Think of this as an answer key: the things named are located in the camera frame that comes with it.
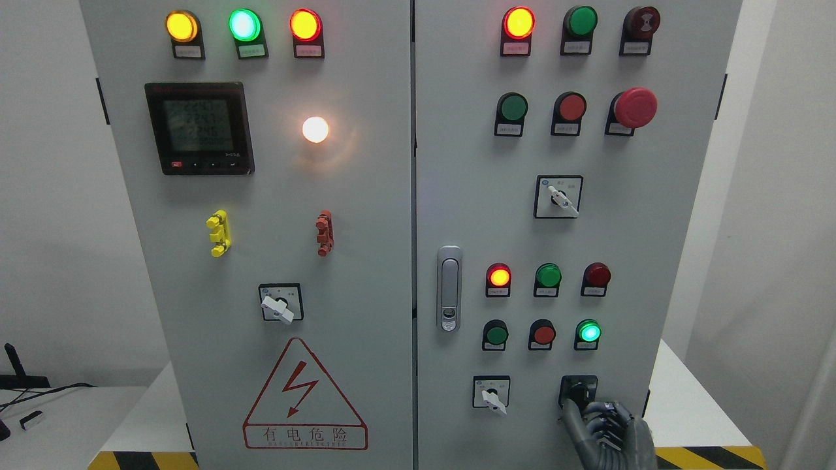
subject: red terminal connector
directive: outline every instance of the red terminal connector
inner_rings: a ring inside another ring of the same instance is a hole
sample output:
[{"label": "red terminal connector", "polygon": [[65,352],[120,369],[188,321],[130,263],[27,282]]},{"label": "red terminal connector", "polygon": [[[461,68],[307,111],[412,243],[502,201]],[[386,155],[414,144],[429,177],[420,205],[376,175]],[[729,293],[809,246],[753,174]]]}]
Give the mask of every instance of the red terminal connector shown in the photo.
[{"label": "red terminal connector", "polygon": [[317,254],[321,257],[328,256],[334,249],[334,225],[331,221],[331,211],[322,211],[316,219],[316,228],[319,231],[316,242],[319,243]]}]

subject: white wall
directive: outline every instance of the white wall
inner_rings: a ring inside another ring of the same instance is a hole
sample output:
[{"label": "white wall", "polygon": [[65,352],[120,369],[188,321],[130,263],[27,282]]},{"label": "white wall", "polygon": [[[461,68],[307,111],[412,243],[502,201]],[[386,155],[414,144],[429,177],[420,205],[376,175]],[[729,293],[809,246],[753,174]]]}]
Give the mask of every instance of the white wall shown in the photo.
[{"label": "white wall", "polygon": [[726,68],[728,81],[720,116],[708,143],[706,163],[696,190],[694,210],[688,226],[682,259],[670,298],[662,338],[685,359],[697,306],[706,283],[708,265],[720,229],[726,194],[752,103],[757,72],[776,0],[743,0],[734,43]]},{"label": "white wall", "polygon": [[168,352],[78,2],[0,12],[0,343],[56,386],[147,385]]},{"label": "white wall", "polygon": [[780,470],[836,468],[834,18],[777,2],[686,357]]}]

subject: warning triangle sign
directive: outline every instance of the warning triangle sign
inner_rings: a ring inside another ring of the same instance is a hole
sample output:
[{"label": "warning triangle sign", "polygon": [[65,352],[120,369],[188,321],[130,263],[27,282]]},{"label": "warning triangle sign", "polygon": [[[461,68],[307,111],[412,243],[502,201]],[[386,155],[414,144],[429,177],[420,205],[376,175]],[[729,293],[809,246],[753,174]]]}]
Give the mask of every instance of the warning triangle sign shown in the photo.
[{"label": "warning triangle sign", "polygon": [[368,448],[363,418],[299,337],[284,346],[243,431],[251,449]]}]

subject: yellow black hazard tape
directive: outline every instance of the yellow black hazard tape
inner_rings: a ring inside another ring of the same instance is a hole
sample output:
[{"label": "yellow black hazard tape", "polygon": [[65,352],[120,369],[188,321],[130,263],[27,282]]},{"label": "yellow black hazard tape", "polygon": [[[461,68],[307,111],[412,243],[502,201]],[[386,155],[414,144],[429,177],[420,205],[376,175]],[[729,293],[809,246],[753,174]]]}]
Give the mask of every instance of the yellow black hazard tape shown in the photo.
[{"label": "yellow black hazard tape", "polygon": [[198,470],[194,452],[99,452],[88,470]]},{"label": "yellow black hazard tape", "polygon": [[[757,447],[657,447],[659,470],[767,470]],[[100,452],[88,470],[199,470],[194,452]]]},{"label": "yellow black hazard tape", "polygon": [[757,447],[657,447],[659,470],[766,470]]}]

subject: black cable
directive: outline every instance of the black cable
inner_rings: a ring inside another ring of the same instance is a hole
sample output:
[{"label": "black cable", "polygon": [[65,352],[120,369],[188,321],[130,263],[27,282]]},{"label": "black cable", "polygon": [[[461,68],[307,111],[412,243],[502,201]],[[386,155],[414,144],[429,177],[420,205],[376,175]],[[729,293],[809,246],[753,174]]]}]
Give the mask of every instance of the black cable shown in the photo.
[{"label": "black cable", "polygon": [[15,398],[14,400],[10,401],[9,403],[3,403],[0,406],[3,409],[5,409],[7,406],[10,406],[10,405],[23,403],[24,401],[34,400],[35,398],[39,398],[40,396],[48,395],[50,393],[58,393],[60,391],[65,391],[68,388],[75,388],[75,387],[95,388],[96,386],[92,386],[91,384],[85,384],[85,383],[77,383],[77,384],[73,384],[73,385],[70,385],[70,386],[60,386],[58,388],[53,388],[52,390],[49,390],[49,391],[40,391],[40,392],[36,393],[35,395],[27,396],[26,398],[19,398],[19,399]]},{"label": "black cable", "polygon": [[29,391],[29,389],[26,389],[26,390],[15,390],[15,391],[19,391],[19,392],[20,392],[20,395],[15,396],[15,397],[14,397],[14,400],[12,400],[12,401],[11,401],[11,404],[0,406],[0,413],[2,413],[2,412],[4,412],[4,411],[6,411],[6,408],[9,408],[12,404],[14,404],[14,402],[15,402],[18,398],[20,398],[21,396],[25,395],[25,394]]}]

